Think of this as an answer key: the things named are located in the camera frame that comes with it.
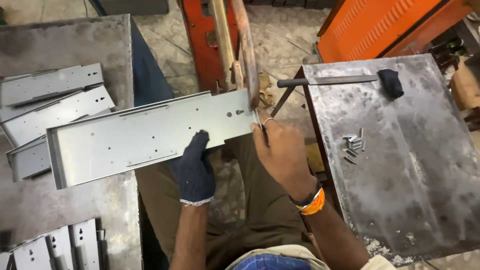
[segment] worker's leg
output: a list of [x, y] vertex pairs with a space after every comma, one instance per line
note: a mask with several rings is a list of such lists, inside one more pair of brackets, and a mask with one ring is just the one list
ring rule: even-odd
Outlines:
[[[177, 182], [164, 163], [136, 169], [135, 176], [155, 236], [168, 261], [171, 261], [182, 207]], [[211, 246], [208, 242], [218, 246], [223, 241], [216, 240], [221, 234], [221, 230], [211, 223], [208, 224], [207, 252]]]
[[307, 229], [286, 191], [265, 170], [259, 161], [251, 134], [230, 139], [240, 166], [246, 199], [245, 248], [265, 248], [298, 244], [317, 254], [308, 238]]

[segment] finger ring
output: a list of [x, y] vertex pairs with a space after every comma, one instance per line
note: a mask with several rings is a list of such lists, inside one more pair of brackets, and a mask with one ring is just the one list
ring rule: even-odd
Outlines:
[[271, 119], [271, 120], [273, 120], [273, 118], [272, 118], [272, 117], [270, 117], [270, 118], [267, 118], [267, 119], [264, 121], [264, 123], [262, 124], [262, 126], [265, 126], [265, 123], [266, 123], [268, 120], [270, 120], [270, 119]]

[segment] gloved hand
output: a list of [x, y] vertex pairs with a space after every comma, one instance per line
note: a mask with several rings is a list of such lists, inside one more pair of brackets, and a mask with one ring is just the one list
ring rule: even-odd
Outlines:
[[180, 202], [200, 206], [210, 202], [215, 193], [215, 177], [205, 151], [210, 138], [200, 130], [185, 148], [183, 156], [167, 161], [180, 189]]

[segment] concrete floor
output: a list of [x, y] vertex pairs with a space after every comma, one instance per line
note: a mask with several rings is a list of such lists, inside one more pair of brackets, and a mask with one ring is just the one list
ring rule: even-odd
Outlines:
[[[96, 17], [87, 0], [0, 0], [10, 24]], [[284, 89], [278, 89], [278, 79], [292, 78], [300, 68], [303, 57], [311, 55], [316, 33], [325, 21], [329, 10], [305, 10], [303, 8], [273, 8], [271, 6], [247, 6], [247, 12], [255, 42], [260, 71], [270, 73], [273, 86], [268, 90], [276, 102]], [[181, 12], [170, 0], [170, 13], [166, 15], [134, 17], [149, 45], [158, 65], [169, 83], [182, 95], [199, 91], [192, 54]], [[306, 137], [314, 138], [303, 90], [298, 87], [276, 118], [288, 123], [299, 123]], [[480, 143], [480, 133], [475, 134]], [[211, 205], [210, 217], [220, 223], [240, 221], [245, 218], [243, 182], [236, 160], [222, 162], [219, 153], [211, 158], [216, 172], [216, 199]], [[402, 269], [443, 270], [477, 269], [480, 250], [466, 252], [413, 264]]]

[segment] orange thread bracelet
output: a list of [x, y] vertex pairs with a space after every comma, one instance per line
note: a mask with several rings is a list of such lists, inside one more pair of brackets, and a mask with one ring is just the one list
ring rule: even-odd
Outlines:
[[306, 206], [296, 205], [296, 207], [300, 210], [300, 213], [302, 215], [312, 215], [322, 210], [322, 208], [324, 207], [324, 203], [325, 203], [324, 188], [320, 188], [317, 197], [315, 197], [315, 199], [313, 199], [313, 201], [309, 205], [306, 205]]

